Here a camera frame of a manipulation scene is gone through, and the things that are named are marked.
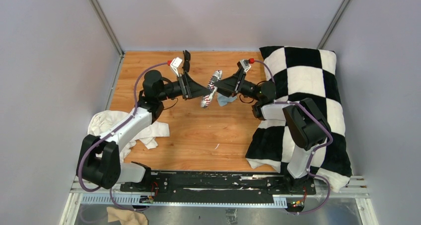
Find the black sunglasses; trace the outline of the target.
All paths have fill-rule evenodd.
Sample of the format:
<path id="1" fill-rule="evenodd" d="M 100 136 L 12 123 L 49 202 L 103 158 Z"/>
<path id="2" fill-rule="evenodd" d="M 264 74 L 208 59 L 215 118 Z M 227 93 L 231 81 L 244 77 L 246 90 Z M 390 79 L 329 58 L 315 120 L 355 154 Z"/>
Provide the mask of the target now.
<path id="1" fill-rule="evenodd" d="M 189 72 L 190 71 L 191 53 L 188 50 L 184 50 L 183 56 L 184 56 L 183 71 Z"/>

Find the aluminium frame rail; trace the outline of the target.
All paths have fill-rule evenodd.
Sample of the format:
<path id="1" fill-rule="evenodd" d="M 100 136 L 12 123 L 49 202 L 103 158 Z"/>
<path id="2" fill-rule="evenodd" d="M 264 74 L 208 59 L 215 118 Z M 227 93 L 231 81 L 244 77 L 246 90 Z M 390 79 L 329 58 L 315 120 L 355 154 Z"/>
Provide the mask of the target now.
<path id="1" fill-rule="evenodd" d="M 294 199 L 302 195 L 282 194 L 276 189 L 274 194 L 267 190 L 242 188 L 232 189 L 196 189 L 179 188 L 166 189 L 157 193 L 156 199 L 148 199 L 152 193 L 136 192 L 133 189 L 120 191 L 120 185 L 112 190 L 99 189 L 95 192 L 83 191 L 80 186 L 73 184 L 71 192 L 83 194 L 82 204 L 117 203 L 121 206 L 179 206 L 179 207 L 219 207 L 219 208 L 287 208 Z"/>

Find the beige cloth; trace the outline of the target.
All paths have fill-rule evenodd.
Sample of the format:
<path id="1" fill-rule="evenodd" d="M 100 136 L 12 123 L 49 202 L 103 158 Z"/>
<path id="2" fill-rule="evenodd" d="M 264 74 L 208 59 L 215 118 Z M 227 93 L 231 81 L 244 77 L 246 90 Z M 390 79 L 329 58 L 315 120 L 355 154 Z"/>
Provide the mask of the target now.
<path id="1" fill-rule="evenodd" d="M 107 207 L 108 222 L 120 222 L 122 225 L 148 225 L 148 219 L 142 213 Z"/>

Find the blue cleaning cloth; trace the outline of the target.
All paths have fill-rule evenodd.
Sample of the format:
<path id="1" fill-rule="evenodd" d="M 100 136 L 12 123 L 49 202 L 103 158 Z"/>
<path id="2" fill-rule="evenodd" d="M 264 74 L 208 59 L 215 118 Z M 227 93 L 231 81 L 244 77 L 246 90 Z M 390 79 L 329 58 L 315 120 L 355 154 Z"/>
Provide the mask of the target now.
<path id="1" fill-rule="evenodd" d="M 232 103 L 236 99 L 237 99 L 237 96 L 227 97 L 227 96 L 223 96 L 222 94 L 218 94 L 218 96 L 217 96 L 217 102 L 218 102 L 219 106 L 221 106 L 221 107 L 227 105 L 228 103 Z"/>

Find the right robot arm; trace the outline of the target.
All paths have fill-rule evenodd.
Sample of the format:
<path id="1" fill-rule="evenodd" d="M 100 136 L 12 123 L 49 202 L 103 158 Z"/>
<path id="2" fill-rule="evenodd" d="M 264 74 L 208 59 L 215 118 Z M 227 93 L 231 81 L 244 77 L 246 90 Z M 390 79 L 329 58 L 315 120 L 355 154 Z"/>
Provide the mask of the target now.
<path id="1" fill-rule="evenodd" d="M 310 164 L 315 152 L 333 142 L 327 119 L 311 98 L 299 102 L 276 102 L 276 85 L 273 79 L 254 84 L 245 79 L 239 69 L 234 75 L 214 83 L 220 94 L 234 96 L 239 93 L 256 100 L 252 106 L 255 118 L 286 122 L 295 147 L 287 166 L 284 189 L 296 194 L 303 188 L 303 180 L 312 174 Z"/>

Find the white crumpled cloth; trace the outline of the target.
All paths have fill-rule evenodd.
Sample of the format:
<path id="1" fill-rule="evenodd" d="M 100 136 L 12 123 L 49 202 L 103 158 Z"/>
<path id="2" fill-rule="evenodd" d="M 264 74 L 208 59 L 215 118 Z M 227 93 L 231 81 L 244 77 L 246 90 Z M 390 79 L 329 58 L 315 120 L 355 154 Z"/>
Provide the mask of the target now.
<path id="1" fill-rule="evenodd" d="M 127 112 L 106 110 L 95 114 L 88 126 L 87 133 L 98 136 L 102 133 L 109 131 L 112 127 L 118 125 L 123 119 L 128 116 Z M 137 141 L 142 142 L 145 147 L 154 149 L 158 146 L 155 138 L 169 137 L 170 130 L 167 123 L 154 122 L 150 126 L 140 131 L 133 137 L 120 151 L 120 162 L 123 163 L 124 159 L 131 152 L 131 148 L 137 144 Z"/>

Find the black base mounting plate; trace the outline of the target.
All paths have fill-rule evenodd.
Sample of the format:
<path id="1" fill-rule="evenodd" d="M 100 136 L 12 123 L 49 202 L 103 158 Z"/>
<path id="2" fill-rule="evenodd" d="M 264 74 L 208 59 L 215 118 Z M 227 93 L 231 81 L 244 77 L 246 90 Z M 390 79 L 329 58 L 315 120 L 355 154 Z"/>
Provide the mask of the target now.
<path id="1" fill-rule="evenodd" d="M 196 189 L 236 189 L 253 188 L 267 190 L 274 194 L 279 189 L 282 194 L 315 195 L 314 180 L 307 178 L 296 186 L 285 181 L 286 175 L 276 172 L 220 172 L 220 171 L 158 171 L 146 176 L 140 183 L 126 182 L 121 185 L 121 191 L 133 189 L 136 192 L 149 191 L 157 195 L 166 189 L 196 188 Z"/>

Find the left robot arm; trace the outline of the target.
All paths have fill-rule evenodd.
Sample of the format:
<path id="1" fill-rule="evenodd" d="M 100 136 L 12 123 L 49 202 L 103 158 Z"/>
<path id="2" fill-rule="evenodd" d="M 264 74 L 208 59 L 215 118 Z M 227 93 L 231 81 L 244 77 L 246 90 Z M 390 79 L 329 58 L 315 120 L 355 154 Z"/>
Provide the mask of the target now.
<path id="1" fill-rule="evenodd" d="M 149 68 L 140 78 L 143 90 L 135 91 L 133 110 L 116 126 L 99 136 L 87 135 L 81 145 L 76 175 L 82 189 L 87 188 L 85 181 L 91 182 L 98 189 L 111 189 L 117 183 L 132 182 L 139 191 L 148 191 L 152 178 L 146 175 L 148 167 L 138 163 L 121 163 L 120 151 L 143 129 L 152 125 L 161 115 L 163 101 L 182 97 L 185 100 L 202 97 L 210 92 L 188 75 L 180 74 L 176 81 L 169 81 L 162 74 Z"/>

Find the black white checkered pillow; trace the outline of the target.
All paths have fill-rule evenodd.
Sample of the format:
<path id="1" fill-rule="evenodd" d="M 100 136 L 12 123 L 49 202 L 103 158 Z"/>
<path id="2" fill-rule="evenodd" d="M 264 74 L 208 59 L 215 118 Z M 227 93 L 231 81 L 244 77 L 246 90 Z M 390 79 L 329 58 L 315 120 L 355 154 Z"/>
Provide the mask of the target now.
<path id="1" fill-rule="evenodd" d="M 264 46 L 260 52 L 268 66 L 266 78 L 275 80 L 276 100 L 285 102 L 311 98 L 327 119 L 333 142 L 316 151 L 310 169 L 318 179 L 326 178 L 332 191 L 339 192 L 349 183 L 352 169 L 335 76 L 335 52 L 288 46 Z M 294 142 L 286 123 L 264 120 L 253 134 L 245 157 L 252 168 L 266 164 L 278 173 L 286 173 L 293 150 Z"/>

